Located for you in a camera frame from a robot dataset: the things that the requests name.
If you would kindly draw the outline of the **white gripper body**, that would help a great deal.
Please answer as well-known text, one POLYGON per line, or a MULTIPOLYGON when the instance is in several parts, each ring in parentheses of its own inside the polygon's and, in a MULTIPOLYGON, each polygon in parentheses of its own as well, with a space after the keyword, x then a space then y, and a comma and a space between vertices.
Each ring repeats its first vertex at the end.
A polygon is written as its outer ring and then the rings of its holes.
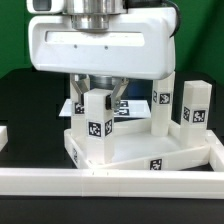
POLYGON ((171 7, 131 9, 95 33, 73 29, 65 15, 35 16, 28 27, 30 60, 40 71, 164 79, 175 70, 175 25, 171 7))

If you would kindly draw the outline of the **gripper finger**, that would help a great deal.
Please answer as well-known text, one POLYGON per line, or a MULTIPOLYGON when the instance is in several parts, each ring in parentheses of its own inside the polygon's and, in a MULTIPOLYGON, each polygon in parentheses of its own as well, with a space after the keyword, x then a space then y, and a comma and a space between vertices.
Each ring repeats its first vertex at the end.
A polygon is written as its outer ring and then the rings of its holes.
POLYGON ((112 78, 112 92, 106 96, 106 109, 117 110, 120 107, 121 96, 129 84, 127 78, 112 78))
POLYGON ((70 81, 78 94, 78 102, 84 103, 84 94, 90 90, 90 78, 85 74, 71 74, 70 81))

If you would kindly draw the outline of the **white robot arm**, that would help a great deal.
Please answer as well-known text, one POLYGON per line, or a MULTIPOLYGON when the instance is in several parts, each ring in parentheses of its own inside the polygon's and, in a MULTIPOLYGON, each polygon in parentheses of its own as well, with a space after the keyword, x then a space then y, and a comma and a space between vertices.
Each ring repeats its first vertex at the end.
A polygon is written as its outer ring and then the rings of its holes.
POLYGON ((40 71, 112 76, 112 109, 128 78, 175 70, 179 9, 171 0, 26 0, 30 60, 40 71))

